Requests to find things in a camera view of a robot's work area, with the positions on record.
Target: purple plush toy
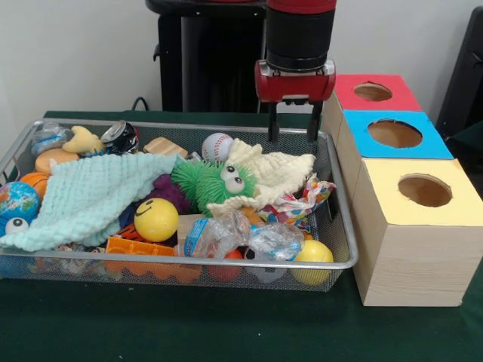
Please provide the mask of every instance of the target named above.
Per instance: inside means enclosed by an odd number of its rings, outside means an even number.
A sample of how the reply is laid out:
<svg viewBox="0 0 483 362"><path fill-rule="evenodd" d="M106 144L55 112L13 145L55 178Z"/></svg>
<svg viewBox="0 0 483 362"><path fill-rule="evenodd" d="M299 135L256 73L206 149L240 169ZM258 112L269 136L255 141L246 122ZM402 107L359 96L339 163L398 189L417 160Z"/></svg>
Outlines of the purple plush toy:
<svg viewBox="0 0 483 362"><path fill-rule="evenodd" d="M184 195L184 192L180 190L178 185L175 185L171 182L170 175L162 175L158 177L152 185L154 186L154 190L151 191L149 195L147 195L144 200L149 200L150 198L164 198L165 200L170 201L180 215L186 214L189 212L191 208L191 204L189 200Z"/></svg>

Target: light green crochet cloth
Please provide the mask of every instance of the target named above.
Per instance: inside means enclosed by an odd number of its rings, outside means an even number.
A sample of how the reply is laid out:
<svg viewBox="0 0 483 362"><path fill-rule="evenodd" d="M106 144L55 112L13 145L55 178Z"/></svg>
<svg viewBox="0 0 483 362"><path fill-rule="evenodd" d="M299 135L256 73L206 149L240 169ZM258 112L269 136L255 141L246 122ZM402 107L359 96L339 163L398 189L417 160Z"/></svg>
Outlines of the light green crochet cloth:
<svg viewBox="0 0 483 362"><path fill-rule="evenodd" d="M60 164L52 170L37 219L26 231L0 238L0 246L36 251L73 241L100 245L119 230L119 214L145 198L176 161L177 156L140 153Z"/></svg>

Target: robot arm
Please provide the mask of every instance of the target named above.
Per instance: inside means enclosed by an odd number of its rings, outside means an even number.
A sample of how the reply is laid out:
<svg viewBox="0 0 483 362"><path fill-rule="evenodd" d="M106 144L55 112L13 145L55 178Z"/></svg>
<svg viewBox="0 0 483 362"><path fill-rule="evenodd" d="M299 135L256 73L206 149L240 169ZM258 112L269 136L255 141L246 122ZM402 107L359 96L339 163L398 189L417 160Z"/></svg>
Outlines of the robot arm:
<svg viewBox="0 0 483 362"><path fill-rule="evenodd" d="M261 102L269 104L269 140L277 142L276 105L314 105L307 129L317 139L322 104L334 89L335 65L327 59L337 0L268 0L266 60L255 64Z"/></svg>

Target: stacked boxes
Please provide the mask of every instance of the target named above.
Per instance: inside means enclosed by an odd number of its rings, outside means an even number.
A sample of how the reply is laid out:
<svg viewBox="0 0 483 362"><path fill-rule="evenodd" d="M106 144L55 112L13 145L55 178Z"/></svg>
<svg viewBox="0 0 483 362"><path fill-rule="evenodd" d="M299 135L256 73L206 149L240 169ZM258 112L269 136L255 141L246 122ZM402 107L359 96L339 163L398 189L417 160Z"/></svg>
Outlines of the stacked boxes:
<svg viewBox="0 0 483 362"><path fill-rule="evenodd" d="M323 122L351 204L364 305L459 305L483 255L483 202L402 78L338 76Z"/></svg>

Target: orange basketball toy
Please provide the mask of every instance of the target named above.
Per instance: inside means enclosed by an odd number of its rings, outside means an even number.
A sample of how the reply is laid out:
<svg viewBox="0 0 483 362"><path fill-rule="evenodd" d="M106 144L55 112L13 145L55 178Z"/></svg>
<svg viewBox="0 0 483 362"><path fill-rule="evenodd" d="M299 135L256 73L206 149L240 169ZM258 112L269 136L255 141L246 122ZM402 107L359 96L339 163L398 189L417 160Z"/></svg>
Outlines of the orange basketball toy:
<svg viewBox="0 0 483 362"><path fill-rule="evenodd" d="M48 175L43 172L31 172L20 179L22 183L31 185L40 197L40 201L44 200L45 190L47 189Z"/></svg>

